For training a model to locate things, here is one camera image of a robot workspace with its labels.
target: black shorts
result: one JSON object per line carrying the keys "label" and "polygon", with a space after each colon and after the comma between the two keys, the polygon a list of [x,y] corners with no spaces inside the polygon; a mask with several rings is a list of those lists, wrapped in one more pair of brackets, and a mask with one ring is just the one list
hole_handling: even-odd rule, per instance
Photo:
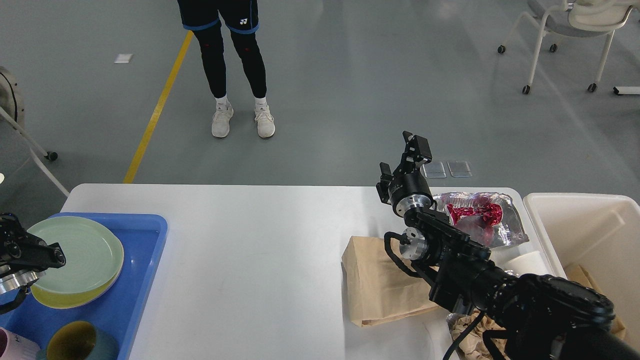
{"label": "black shorts", "polygon": [[257,0],[178,0],[182,25],[187,30],[204,30],[219,23],[218,12],[227,27],[236,33],[258,30]]}

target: brown paper bag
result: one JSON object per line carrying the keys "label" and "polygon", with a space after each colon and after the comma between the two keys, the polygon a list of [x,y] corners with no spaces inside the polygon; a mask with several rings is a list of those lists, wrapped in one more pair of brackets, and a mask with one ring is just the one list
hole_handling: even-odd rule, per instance
{"label": "brown paper bag", "polygon": [[[397,241],[392,248],[399,253]],[[342,264],[347,273],[349,318],[357,326],[378,325],[438,307],[429,301],[427,282],[398,269],[380,238],[352,236]]]}
{"label": "brown paper bag", "polygon": [[[565,268],[564,272],[566,273],[567,279],[578,282],[588,288],[592,288],[605,296],[607,295],[602,292],[595,280],[593,280],[589,272],[585,270],[582,265],[571,265]],[[619,316],[616,316],[616,318],[613,319],[613,322],[611,322],[611,334],[614,334],[620,340],[624,340],[625,335],[627,335],[627,327],[625,327],[625,324],[620,320]]]}

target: caster wheel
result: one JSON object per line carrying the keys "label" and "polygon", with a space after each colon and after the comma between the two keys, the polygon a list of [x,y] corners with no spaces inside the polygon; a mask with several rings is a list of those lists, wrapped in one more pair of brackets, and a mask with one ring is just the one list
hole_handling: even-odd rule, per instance
{"label": "caster wheel", "polygon": [[49,161],[56,161],[56,159],[58,158],[58,153],[55,151],[52,151],[52,152],[47,151],[47,155],[44,158]]}

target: gray floor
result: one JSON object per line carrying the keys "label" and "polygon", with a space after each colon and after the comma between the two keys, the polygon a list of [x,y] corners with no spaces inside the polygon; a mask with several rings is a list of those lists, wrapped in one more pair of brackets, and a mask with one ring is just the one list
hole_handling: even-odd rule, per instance
{"label": "gray floor", "polygon": [[[0,64],[20,81],[27,129],[60,155],[67,188],[120,183],[186,32],[177,4],[13,1],[0,11]],[[261,0],[258,41],[276,135],[260,139],[253,98],[227,30],[231,132],[214,139],[213,101],[195,42],[184,60],[135,183],[374,185],[397,165],[402,130],[429,139],[437,160],[467,160],[471,178],[432,186],[628,195],[640,201],[640,24],[616,32],[598,91],[604,38],[545,51],[526,84],[533,28],[496,52],[525,1]],[[115,65],[118,53],[133,53]],[[62,196],[0,124],[0,209],[26,225]]]}

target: crumpled paper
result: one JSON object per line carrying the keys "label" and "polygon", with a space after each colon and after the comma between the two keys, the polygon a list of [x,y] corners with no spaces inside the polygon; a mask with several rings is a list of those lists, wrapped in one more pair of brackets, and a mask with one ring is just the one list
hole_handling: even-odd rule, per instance
{"label": "crumpled paper", "polygon": [[[471,315],[463,316],[460,314],[451,314],[447,319],[447,323],[449,324],[449,332],[451,333],[451,338],[455,341],[460,334],[467,329],[467,326],[471,324],[480,311],[476,309]],[[460,350],[465,355],[465,359],[467,360],[492,360],[491,354],[489,354],[489,350],[487,350],[484,345],[482,339],[482,333],[485,330],[504,330],[503,327],[496,324],[491,318],[485,316],[478,326],[467,335],[467,337],[460,343]],[[507,341],[504,339],[493,339],[493,342],[498,347],[498,349],[502,352],[505,359],[509,359],[507,355],[504,354],[504,347],[506,346]]]}

